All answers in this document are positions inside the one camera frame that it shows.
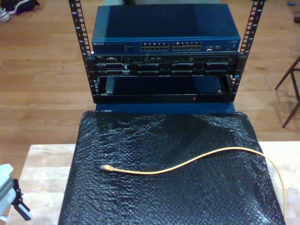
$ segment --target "black bubble wrap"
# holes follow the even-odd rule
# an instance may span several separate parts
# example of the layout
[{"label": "black bubble wrap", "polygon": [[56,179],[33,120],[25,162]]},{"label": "black bubble wrap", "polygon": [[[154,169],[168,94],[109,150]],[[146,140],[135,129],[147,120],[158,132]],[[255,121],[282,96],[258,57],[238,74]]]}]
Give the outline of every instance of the black bubble wrap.
[{"label": "black bubble wrap", "polygon": [[86,112],[60,213],[60,225],[285,224],[261,156],[231,150],[159,175],[222,147],[262,151],[248,117]]}]

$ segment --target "rack mounted server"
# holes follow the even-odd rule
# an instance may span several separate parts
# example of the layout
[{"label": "rack mounted server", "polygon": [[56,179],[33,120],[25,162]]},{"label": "rack mounted server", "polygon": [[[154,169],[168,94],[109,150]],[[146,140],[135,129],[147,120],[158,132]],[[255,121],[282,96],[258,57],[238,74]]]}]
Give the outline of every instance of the rack mounted server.
[{"label": "rack mounted server", "polygon": [[69,0],[95,103],[233,102],[264,0],[244,38],[226,4],[98,7],[91,52],[80,0]]}]

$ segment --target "white sneaker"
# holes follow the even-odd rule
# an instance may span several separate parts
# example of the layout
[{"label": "white sneaker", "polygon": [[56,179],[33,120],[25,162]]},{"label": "white sneaker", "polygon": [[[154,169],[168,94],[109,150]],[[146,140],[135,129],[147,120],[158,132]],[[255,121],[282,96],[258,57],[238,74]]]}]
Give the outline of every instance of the white sneaker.
[{"label": "white sneaker", "polygon": [[0,22],[7,22],[10,19],[10,15],[5,11],[5,9],[0,8]]}]

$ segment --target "floor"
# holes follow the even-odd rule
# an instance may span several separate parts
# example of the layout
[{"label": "floor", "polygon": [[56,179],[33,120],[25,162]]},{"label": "floor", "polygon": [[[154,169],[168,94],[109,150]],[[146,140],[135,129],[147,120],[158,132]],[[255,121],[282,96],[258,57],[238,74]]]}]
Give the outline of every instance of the floor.
[{"label": "floor", "polygon": [[[243,36],[252,2],[222,2]],[[101,3],[82,0],[90,37]],[[0,31],[0,164],[10,163],[19,178],[30,145],[75,143],[81,115],[95,105],[68,1],[47,0],[42,9],[1,23]],[[291,79],[274,91],[300,53],[299,37],[286,1],[268,0],[235,101],[259,141],[300,140],[300,110],[281,128],[296,104]]]}]

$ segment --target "network switch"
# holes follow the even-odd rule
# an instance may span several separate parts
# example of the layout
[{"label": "network switch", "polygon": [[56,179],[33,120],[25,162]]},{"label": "network switch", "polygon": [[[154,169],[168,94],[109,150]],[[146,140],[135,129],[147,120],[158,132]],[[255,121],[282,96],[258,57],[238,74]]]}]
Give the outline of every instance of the network switch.
[{"label": "network switch", "polygon": [[101,6],[95,54],[237,52],[240,36],[227,4]]}]

